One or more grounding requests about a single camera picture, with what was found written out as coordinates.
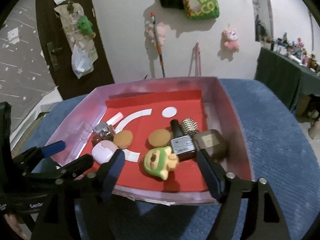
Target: blue fabric surface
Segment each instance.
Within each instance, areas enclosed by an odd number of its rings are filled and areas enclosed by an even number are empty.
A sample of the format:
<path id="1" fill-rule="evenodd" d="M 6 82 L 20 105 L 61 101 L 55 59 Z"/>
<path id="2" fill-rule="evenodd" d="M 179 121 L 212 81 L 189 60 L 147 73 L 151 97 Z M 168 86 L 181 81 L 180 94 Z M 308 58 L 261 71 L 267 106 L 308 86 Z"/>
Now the blue fabric surface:
<path id="1" fill-rule="evenodd" d="M 309 142 L 294 116 L 266 86 L 253 80 L 220 81 L 242 122 L 255 177 L 268 180 L 286 218 L 291 239 L 300 240 L 320 211 L 320 169 Z M 25 148 L 43 146 L 83 98 L 59 103 Z M 234 240 L 240 239 L 246 205 L 243 200 Z M 219 208 L 219 205 L 167 207 L 113 196 L 109 219 L 118 240 L 206 239 Z"/>

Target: star-patterned wallpaper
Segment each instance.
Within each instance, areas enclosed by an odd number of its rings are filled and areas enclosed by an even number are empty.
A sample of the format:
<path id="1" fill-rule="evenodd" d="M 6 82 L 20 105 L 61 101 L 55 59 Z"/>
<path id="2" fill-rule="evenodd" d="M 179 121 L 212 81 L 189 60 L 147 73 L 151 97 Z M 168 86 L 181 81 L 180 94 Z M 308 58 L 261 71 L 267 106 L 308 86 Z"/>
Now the star-patterned wallpaper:
<path id="1" fill-rule="evenodd" d="M 9 43 L 7 33 L 19 31 L 19 42 Z M 20 0 L 0 30 L 0 102 L 11 106 L 13 132 L 55 84 L 42 56 L 36 0 Z"/>

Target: pink cap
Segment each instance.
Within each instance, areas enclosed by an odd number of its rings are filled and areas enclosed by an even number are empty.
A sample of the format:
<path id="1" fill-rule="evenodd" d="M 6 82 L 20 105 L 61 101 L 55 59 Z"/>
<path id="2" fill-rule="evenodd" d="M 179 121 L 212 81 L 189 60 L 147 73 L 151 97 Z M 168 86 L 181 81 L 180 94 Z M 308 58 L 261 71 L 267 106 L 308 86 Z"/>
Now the pink cap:
<path id="1" fill-rule="evenodd" d="M 119 121 L 122 120 L 122 119 L 123 119 L 123 114 L 122 114 L 121 112 L 119 112 L 119 113 L 116 114 L 114 117 L 111 117 L 111 118 L 107 121 L 107 124 L 114 126 L 117 122 L 119 122 Z"/>

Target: red paper lining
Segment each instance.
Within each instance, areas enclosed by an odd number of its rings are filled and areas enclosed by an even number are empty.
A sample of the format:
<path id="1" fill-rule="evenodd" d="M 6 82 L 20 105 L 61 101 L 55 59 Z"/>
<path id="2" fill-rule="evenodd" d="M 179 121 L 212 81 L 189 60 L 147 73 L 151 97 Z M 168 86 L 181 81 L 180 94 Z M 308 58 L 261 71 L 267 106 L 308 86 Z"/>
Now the red paper lining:
<path id="1" fill-rule="evenodd" d="M 166 181 L 152 177 L 143 169 L 142 159 L 148 150 L 152 149 L 148 143 L 148 137 L 156 129 L 166 128 L 171 131 L 170 121 L 178 119 L 181 122 L 185 118 L 192 118 L 198 123 L 199 131 L 207 130 L 204 107 L 200 90 L 186 90 L 177 92 L 150 93 L 141 96 L 117 98 L 106 101 L 107 111 L 102 121 L 107 121 L 118 112 L 124 117 L 152 108 L 149 116 L 142 116 L 129 122 L 124 130 L 133 133 L 133 143 L 128 148 L 134 152 L 140 152 L 137 163 L 125 161 L 123 170 L 117 181 L 117 185 L 142 190 L 153 190 L 163 192 L 197 192 L 206 191 L 207 186 L 201 172 L 194 160 L 179 163 L 177 170 L 169 173 Z M 172 118 L 162 117 L 162 111 L 169 106 L 177 108 L 177 114 Z M 91 154 L 91 138 L 84 147 L 81 155 Z M 97 171 L 99 164 L 94 163 L 93 167 L 86 173 Z"/>

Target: pink box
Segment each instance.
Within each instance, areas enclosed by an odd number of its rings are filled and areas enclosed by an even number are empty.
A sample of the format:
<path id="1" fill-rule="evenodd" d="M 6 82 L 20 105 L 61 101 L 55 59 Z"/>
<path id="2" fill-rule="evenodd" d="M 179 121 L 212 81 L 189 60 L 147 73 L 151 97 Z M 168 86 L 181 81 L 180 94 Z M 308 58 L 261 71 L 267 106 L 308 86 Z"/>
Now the pink box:
<path id="1" fill-rule="evenodd" d="M 183 90 L 201 90 L 208 129 L 218 130 L 229 142 L 229 155 L 221 163 L 224 169 L 241 179 L 254 180 L 241 122 L 228 93 L 215 77 L 149 79 L 94 89 L 72 110 L 48 140 L 46 145 L 58 140 L 65 141 L 67 145 L 64 151 L 55 154 L 52 159 L 63 166 L 78 158 L 92 133 L 92 127 L 100 122 L 107 110 L 106 100 Z M 165 193 L 116 185 L 114 194 L 167 205 L 215 202 L 208 191 Z"/>

